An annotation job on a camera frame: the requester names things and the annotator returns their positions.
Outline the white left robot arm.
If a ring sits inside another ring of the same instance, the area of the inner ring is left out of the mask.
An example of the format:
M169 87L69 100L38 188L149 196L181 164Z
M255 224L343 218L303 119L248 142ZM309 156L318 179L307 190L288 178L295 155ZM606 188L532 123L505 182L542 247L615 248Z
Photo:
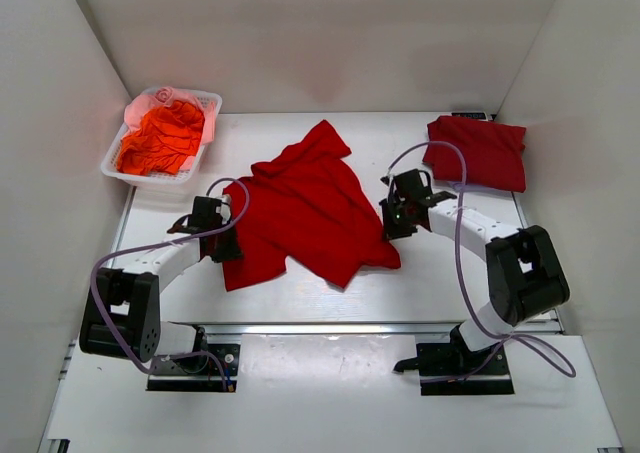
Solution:
M206 349L204 329L163 322L160 295L205 258L224 263L243 257L231 206L228 194L197 196L160 246L144 248L121 268L98 268L81 323L81 351L141 365L155 358L199 361Z

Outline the bright red t shirt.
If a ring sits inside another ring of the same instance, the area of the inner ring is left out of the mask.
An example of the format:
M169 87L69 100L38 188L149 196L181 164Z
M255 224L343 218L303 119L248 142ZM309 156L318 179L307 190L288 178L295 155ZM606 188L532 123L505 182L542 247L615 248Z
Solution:
M345 163L350 148L326 120L271 161L225 188L240 260L224 263L229 291L270 281L293 258L315 275L346 287L363 266L398 269L397 250L358 177Z

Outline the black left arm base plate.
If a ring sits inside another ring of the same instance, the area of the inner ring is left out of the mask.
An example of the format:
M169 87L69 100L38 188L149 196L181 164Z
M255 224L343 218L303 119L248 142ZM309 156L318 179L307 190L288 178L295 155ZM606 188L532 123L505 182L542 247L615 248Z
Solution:
M241 340L238 335L215 335L199 326L195 346L207 350L217 358L197 355L166 360L154 365L147 377L148 392L235 393L241 359Z

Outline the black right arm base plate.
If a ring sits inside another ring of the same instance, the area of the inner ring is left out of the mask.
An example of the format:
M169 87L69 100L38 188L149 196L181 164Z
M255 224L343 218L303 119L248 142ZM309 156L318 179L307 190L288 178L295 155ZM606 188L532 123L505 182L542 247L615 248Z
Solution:
M417 335L415 351L398 360L392 372L417 373L422 396L515 394L503 346L465 356L447 335Z

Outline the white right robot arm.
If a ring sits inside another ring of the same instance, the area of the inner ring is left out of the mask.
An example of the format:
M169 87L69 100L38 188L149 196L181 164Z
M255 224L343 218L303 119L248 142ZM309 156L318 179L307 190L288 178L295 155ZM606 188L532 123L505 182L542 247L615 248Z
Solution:
M433 191L422 170L388 174L381 182L388 188L380 201L388 240L408 238L420 227L452 240L459 282L463 249L486 265L488 302L471 308L470 318L450 333L461 354L484 353L511 337L520 324L569 300L568 282L544 228L516 227L466 208L459 196Z

